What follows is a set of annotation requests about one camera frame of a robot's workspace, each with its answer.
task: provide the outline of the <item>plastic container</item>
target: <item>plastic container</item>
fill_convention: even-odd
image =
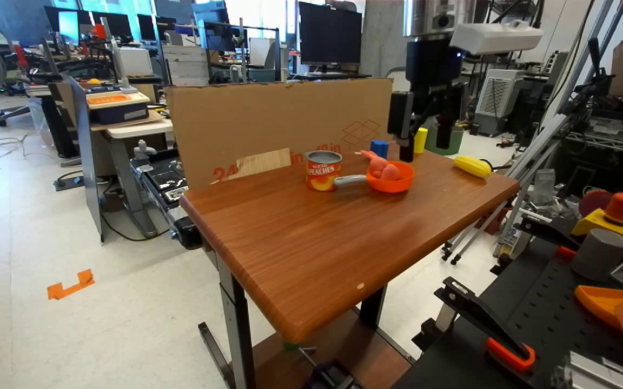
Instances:
[[[416,154],[416,156],[424,154],[426,137],[429,137],[429,129],[426,129],[426,127],[421,127],[421,129],[416,131],[416,143],[414,143],[414,154]]]

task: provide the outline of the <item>computer monitor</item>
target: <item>computer monitor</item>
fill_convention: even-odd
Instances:
[[[195,22],[217,22],[217,23],[230,23],[227,3],[225,0],[210,0],[204,3],[194,3]]]
[[[124,13],[93,13],[96,23],[99,23],[103,17],[108,22],[111,34],[117,37],[119,42],[134,40],[129,15],[124,15]]]
[[[58,33],[68,42],[79,44],[79,13],[76,10],[58,10]]]
[[[144,40],[159,40],[151,15],[138,15],[138,30]]]
[[[301,61],[305,65],[358,65],[362,13],[301,1]]]

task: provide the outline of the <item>paper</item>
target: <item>paper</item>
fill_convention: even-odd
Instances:
[[[291,149],[275,149],[267,154],[248,156],[237,159],[234,167],[237,168],[230,168],[230,175],[225,175],[224,182],[291,167]]]
[[[195,44],[164,44],[164,57],[175,85],[205,85],[209,57],[201,48]]]

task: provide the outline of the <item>yellow object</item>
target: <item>yellow object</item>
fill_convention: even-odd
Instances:
[[[424,154],[424,144],[426,144],[426,136],[429,136],[429,129],[426,127],[421,127],[416,131],[416,144],[414,144],[414,154]]]
[[[492,175],[492,167],[484,159],[479,159],[473,156],[457,156],[455,167],[466,171],[466,172],[473,172],[477,176],[490,176]]]
[[[572,235],[586,235],[592,228],[609,228],[623,235],[623,224],[615,224],[606,219],[606,209],[597,208],[586,214],[572,231]]]

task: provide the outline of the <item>wooden table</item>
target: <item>wooden table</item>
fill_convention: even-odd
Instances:
[[[291,343],[358,303],[373,329],[395,276],[517,192],[509,176],[479,178],[441,156],[414,167],[414,188],[395,196],[368,185],[314,192],[297,168],[186,192],[185,209],[222,272],[237,386],[256,383],[244,290]]]

